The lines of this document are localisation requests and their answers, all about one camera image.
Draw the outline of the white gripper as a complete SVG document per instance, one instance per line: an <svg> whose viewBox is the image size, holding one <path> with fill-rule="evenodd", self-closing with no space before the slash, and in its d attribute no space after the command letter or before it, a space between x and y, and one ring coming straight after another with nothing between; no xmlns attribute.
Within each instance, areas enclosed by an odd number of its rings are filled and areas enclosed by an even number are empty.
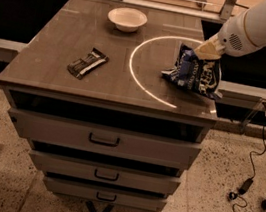
<svg viewBox="0 0 266 212"><path fill-rule="evenodd" d="M194 49L200 60L217 60L225 53L245 56L266 47L266 0L228 19L217 34Z"/></svg>

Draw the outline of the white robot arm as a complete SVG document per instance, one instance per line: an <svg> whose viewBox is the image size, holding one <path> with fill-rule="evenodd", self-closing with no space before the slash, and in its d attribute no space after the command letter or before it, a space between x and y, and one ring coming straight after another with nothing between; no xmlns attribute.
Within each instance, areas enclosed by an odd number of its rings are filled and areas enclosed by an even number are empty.
<svg viewBox="0 0 266 212"><path fill-rule="evenodd" d="M266 47L266 0L228 19L220 30L200 44L200 60L217 60L223 54L241 57Z"/></svg>

